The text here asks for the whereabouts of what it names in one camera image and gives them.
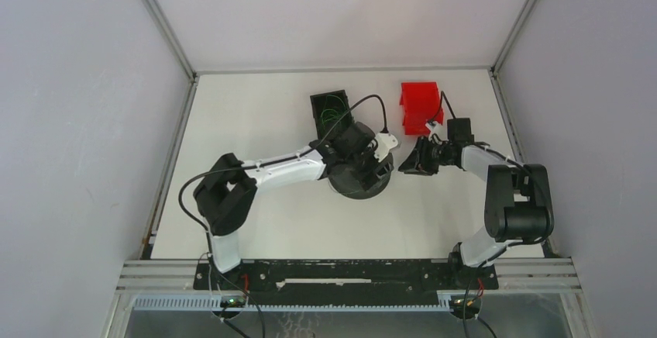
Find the dark grey cable spool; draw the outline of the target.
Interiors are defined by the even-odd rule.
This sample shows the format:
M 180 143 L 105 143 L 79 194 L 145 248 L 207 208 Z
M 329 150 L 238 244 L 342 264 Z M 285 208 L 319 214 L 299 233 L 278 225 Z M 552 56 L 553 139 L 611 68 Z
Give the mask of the dark grey cable spool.
M 328 174 L 329 184 L 342 196 L 364 200 L 379 195 L 389 184 L 394 169 L 394 156 L 383 160 L 373 154 L 358 160 L 337 164 Z

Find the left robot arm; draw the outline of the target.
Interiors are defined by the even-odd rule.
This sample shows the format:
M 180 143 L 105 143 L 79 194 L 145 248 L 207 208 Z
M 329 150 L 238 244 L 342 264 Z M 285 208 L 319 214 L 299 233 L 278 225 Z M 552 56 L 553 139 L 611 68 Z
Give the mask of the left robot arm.
M 399 144 L 387 129 L 374 133 L 356 122 L 331 140 L 314 140 L 281 157 L 242 161 L 233 153 L 222 155 L 209 172 L 195 179 L 198 186 L 193 191 L 207 233 L 212 279 L 224 289 L 240 283 L 243 270 L 237 231 L 257 194 L 326 179 L 344 197 L 372 198 L 389 184 L 392 152 Z

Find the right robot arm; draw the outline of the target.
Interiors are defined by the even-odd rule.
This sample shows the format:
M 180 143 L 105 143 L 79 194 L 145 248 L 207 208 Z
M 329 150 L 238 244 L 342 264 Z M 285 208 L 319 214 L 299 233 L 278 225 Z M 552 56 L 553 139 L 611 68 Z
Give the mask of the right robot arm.
M 430 133 L 416 140 L 398 170 L 403 174 L 432 176 L 440 167 L 469 172 L 485 185 L 483 227 L 458 243 L 448 266 L 448 278 L 457 288 L 468 288 L 479 276 L 478 267 L 490 266 L 511 247 L 546 241 L 555 227 L 547 170 L 541 164 L 521 164 L 477 141 L 468 118 L 427 123 Z

